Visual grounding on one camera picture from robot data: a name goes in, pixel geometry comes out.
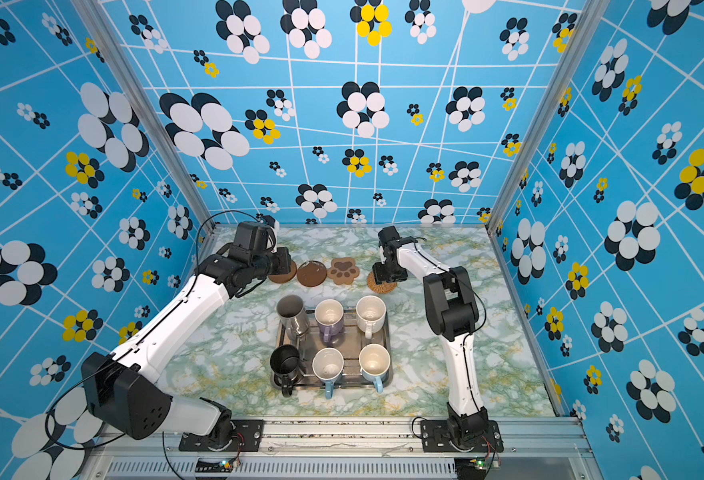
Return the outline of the plain brown round coaster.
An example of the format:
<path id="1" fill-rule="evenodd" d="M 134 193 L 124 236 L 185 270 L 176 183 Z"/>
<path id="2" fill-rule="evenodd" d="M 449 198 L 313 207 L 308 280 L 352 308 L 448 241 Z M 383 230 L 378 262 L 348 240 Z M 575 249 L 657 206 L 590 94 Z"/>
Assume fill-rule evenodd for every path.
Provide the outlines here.
<path id="1" fill-rule="evenodd" d="M 297 270 L 298 270 L 298 267 L 297 267 L 296 262 L 291 261 L 289 271 L 287 273 L 269 275 L 268 279 L 271 282 L 276 283 L 276 284 L 285 284 L 295 278 L 295 276 L 297 274 Z"/>

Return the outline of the rattan wicker round coaster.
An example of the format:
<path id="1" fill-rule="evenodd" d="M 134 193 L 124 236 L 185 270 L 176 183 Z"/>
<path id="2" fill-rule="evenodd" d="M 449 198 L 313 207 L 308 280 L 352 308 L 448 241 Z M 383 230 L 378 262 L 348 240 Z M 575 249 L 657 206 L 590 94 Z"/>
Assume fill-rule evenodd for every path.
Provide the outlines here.
<path id="1" fill-rule="evenodd" d="M 381 284 L 377 283 L 373 272 L 371 272 L 367 277 L 367 285 L 368 288 L 377 295 L 392 293 L 398 286 L 396 282 L 383 282 Z"/>

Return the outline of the scratched brown round coaster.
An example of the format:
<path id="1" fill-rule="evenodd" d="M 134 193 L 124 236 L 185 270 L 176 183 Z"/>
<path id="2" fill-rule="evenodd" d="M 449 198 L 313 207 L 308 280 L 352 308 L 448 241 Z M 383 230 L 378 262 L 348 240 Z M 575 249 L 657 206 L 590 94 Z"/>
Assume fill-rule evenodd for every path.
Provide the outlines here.
<path id="1" fill-rule="evenodd" d="M 317 287 L 325 282 L 328 269 L 318 260 L 309 260 L 302 263 L 297 269 L 297 281 L 307 288 Z"/>

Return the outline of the paw print cork coaster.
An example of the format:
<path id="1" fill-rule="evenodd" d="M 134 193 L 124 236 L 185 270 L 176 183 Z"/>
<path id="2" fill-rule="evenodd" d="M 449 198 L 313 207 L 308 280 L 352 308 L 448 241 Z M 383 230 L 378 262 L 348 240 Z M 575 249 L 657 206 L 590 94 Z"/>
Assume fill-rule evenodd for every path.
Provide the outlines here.
<path id="1" fill-rule="evenodd" d="M 327 275 L 336 285 L 351 285 L 360 276 L 361 270 L 352 257 L 334 258 Z"/>

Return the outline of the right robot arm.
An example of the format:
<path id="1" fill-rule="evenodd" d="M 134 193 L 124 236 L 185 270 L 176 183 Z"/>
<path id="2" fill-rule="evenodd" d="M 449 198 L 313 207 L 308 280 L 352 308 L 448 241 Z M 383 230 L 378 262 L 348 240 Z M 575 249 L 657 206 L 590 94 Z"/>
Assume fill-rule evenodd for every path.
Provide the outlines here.
<path id="1" fill-rule="evenodd" d="M 426 319 L 440 337 L 449 378 L 447 427 L 451 442 L 467 450 L 489 432 L 474 359 L 475 333 L 487 320 L 487 309 L 473 290 L 466 268 L 450 267 L 426 253 L 415 237 L 388 226 L 378 233 L 380 257 L 374 281 L 400 283 L 409 277 L 422 282 Z"/>

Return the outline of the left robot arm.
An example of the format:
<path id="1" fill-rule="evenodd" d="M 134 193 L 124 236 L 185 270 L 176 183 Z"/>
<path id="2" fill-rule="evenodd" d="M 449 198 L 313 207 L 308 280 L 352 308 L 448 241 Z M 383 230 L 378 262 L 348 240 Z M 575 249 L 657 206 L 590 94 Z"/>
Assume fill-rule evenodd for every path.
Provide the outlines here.
<path id="1" fill-rule="evenodd" d="M 226 447 L 233 437 L 228 408 L 212 400 L 172 396 L 156 383 L 212 313 L 268 277 L 289 272 L 291 257 L 277 244 L 278 229 L 271 216 L 239 223 L 233 241 L 206 257 L 138 334 L 108 355 L 90 355 L 81 366 L 89 413 L 135 440 L 156 432 L 182 432 L 205 438 L 215 449 Z"/>

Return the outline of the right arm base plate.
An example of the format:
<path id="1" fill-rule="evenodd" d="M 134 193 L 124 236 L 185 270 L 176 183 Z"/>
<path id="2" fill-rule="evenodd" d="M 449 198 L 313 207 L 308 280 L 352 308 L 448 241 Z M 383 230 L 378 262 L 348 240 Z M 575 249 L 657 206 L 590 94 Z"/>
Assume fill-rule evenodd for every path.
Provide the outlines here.
<path id="1" fill-rule="evenodd" d="M 481 455 L 503 453 L 504 442 L 499 424 L 490 420 L 484 431 L 458 433 L 447 420 L 421 420 L 417 436 L 426 453 L 479 453 Z"/>

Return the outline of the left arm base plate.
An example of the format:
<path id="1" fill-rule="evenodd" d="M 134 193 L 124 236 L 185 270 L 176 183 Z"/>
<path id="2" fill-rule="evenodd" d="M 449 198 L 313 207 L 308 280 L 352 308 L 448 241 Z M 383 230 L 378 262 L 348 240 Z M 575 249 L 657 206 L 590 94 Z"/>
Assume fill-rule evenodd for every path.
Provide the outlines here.
<path id="1" fill-rule="evenodd" d="M 228 440 L 219 445 L 209 436 L 183 433 L 178 445 L 182 452 L 258 452 L 264 436 L 263 419 L 234 419 Z"/>

